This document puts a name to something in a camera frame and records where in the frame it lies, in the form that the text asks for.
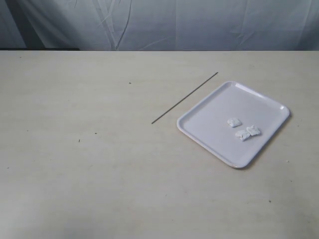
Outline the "grey-blue backdrop curtain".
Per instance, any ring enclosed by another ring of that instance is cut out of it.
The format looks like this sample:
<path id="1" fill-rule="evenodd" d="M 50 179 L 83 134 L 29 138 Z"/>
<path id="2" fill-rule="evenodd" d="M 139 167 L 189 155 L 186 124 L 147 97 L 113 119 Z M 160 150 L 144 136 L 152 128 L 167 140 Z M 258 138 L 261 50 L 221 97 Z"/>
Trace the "grey-blue backdrop curtain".
<path id="1" fill-rule="evenodd" d="M 3 0 L 0 46 L 97 51 L 318 50 L 316 0 Z"/>

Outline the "white plastic tray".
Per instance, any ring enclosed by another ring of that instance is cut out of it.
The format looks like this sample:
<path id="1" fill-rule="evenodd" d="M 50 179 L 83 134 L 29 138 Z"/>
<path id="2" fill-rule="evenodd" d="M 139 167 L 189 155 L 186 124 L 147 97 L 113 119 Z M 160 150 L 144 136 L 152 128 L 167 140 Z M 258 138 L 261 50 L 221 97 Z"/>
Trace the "white plastic tray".
<path id="1" fill-rule="evenodd" d="M 177 120 L 177 128 L 232 168 L 246 167 L 290 115 L 283 104 L 228 81 Z"/>

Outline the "white marshmallow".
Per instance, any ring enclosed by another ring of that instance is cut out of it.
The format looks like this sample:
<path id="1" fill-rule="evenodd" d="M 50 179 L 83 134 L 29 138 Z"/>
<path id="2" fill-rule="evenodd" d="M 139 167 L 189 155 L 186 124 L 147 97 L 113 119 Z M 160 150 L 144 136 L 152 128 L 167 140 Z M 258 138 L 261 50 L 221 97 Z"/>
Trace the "white marshmallow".
<path id="1" fill-rule="evenodd" d="M 235 136 L 241 141 L 247 140 L 251 135 L 247 130 L 239 130 L 235 133 Z"/>
<path id="2" fill-rule="evenodd" d="M 246 127 L 246 130 L 251 136 L 256 136 L 261 134 L 261 131 L 255 125 Z"/>
<path id="3" fill-rule="evenodd" d="M 230 118 L 227 120 L 227 124 L 230 127 L 238 127 L 242 125 L 242 122 L 238 118 Z"/>

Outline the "thin metal skewer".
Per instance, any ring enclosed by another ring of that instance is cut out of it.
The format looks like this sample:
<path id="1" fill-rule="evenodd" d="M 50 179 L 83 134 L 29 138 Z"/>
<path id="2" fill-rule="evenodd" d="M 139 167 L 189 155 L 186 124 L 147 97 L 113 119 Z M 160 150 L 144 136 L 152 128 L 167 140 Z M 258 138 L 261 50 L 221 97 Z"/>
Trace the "thin metal skewer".
<path id="1" fill-rule="evenodd" d="M 184 100 L 186 100 L 188 97 L 190 97 L 193 93 L 195 93 L 197 90 L 199 90 L 202 86 L 204 86 L 206 83 L 208 83 L 211 79 L 213 79 L 215 76 L 218 75 L 219 72 L 215 72 L 212 76 L 210 76 L 207 80 L 202 82 L 200 85 L 198 85 L 195 89 L 193 89 L 191 92 L 189 92 L 186 96 L 184 96 L 182 99 L 180 99 L 178 102 L 176 102 L 173 106 L 171 106 L 169 109 L 167 109 L 164 113 L 162 113 L 159 117 L 157 117 L 155 120 L 151 122 L 151 124 L 156 123 L 158 120 L 160 120 L 162 117 L 164 117 L 167 113 L 169 113 L 171 110 L 173 110 L 175 107 L 177 107 L 180 103 L 182 103 Z"/>

